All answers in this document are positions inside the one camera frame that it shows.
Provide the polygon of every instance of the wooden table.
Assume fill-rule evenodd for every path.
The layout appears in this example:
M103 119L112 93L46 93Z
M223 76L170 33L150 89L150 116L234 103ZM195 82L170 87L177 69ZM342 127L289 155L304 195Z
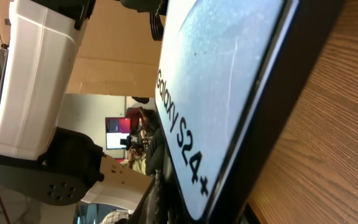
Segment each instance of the wooden table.
M345 5L249 203L261 223L358 223L358 0Z

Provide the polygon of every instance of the wall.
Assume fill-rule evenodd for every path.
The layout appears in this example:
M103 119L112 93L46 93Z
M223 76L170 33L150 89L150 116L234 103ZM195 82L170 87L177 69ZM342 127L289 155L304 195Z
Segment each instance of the wall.
M88 135L103 151L117 158L124 150L106 150L106 117L124 117L124 96L66 94L58 126Z

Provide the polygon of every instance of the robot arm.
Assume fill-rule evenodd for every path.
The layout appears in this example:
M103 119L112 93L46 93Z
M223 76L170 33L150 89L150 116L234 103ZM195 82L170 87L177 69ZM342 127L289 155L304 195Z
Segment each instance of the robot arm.
M94 1L14 0L0 101L0 184L52 205L135 210L150 177L120 165L58 112Z

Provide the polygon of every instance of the monitor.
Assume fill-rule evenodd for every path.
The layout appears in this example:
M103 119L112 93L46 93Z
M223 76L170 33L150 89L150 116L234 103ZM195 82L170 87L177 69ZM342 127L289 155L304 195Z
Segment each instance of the monitor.
M122 139L127 139L131 132L131 119L106 118L106 149L125 149Z
M155 103L193 221L244 207L341 4L169 2Z

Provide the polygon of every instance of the metal frame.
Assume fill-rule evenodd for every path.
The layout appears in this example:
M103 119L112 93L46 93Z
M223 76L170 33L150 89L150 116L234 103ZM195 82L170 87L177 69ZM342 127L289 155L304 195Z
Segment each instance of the metal frame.
M77 203L104 180L103 156L88 136L57 128L48 151L37 161L0 155L0 185L50 205Z
M343 3L344 0L286 2L237 124L232 139L235 144L224 159L214 196L202 218L193 223L234 223L241 215Z

